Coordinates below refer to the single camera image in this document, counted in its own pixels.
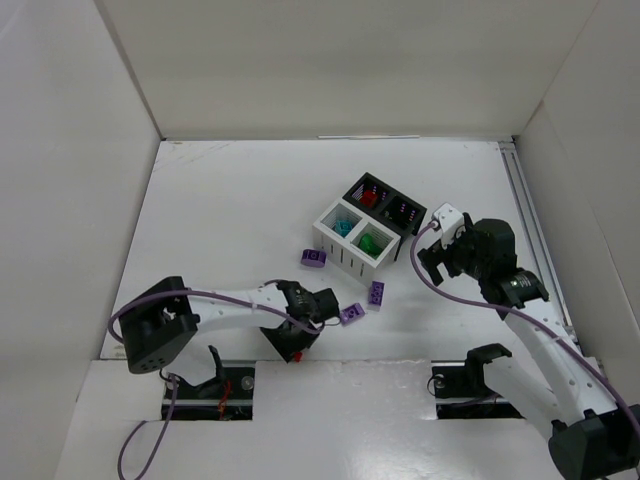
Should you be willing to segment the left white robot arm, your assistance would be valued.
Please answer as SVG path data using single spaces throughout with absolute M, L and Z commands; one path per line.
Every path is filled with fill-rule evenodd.
M 330 288 L 312 292 L 297 281 L 274 280 L 253 290 L 205 291 L 171 276 L 121 307 L 108 331 L 123 345 L 130 373 L 163 370 L 198 387 L 222 373 L 218 351 L 204 344 L 214 331 L 257 329 L 290 362 L 339 317 Z

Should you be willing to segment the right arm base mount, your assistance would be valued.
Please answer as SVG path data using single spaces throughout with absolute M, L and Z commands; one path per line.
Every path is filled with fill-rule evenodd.
M 427 391 L 435 399 L 437 420 L 522 419 L 522 415 L 484 382 L 482 368 L 492 360 L 511 357 L 494 343 L 470 350 L 464 360 L 435 361 Z

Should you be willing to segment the red rectangular lego brick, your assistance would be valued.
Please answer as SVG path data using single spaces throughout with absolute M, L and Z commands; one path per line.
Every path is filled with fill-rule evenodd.
M 373 209 L 379 200 L 379 195 L 376 190 L 365 190 L 359 199 L 359 202 L 366 208 Z

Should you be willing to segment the light green lego brick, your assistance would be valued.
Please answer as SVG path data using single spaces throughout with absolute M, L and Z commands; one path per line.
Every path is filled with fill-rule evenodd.
M 372 258 L 377 258 L 383 251 L 383 248 L 376 244 L 375 238 L 369 233 L 365 233 L 360 238 L 358 248 Z

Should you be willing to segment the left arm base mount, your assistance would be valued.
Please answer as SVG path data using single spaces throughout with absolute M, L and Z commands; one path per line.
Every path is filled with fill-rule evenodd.
M 220 370 L 216 376 L 198 386 L 192 386 L 179 376 L 176 394 L 170 374 L 164 370 L 159 377 L 165 383 L 160 415 L 166 420 L 173 405 L 172 420 L 178 421 L 250 421 L 253 418 L 255 363 L 222 361 L 218 353 L 213 360 Z

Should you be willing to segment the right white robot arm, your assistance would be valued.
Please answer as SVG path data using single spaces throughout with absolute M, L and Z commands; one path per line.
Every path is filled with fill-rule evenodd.
M 428 248 L 410 247 L 418 278 L 453 302 L 496 312 L 524 345 L 544 379 L 537 381 L 513 353 L 494 343 L 472 349 L 465 379 L 475 392 L 506 399 L 538 431 L 565 479 L 605 479 L 639 467 L 639 407 L 625 402 L 543 309 L 549 294 L 518 265 L 515 234 L 499 219 L 477 222 L 449 204 L 416 233 L 437 235 Z

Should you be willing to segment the teal rectangular lego brick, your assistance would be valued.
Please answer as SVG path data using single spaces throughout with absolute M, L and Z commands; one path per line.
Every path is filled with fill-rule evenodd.
M 354 223 L 350 220 L 338 219 L 334 224 L 334 231 L 342 238 L 346 238 L 353 228 Z

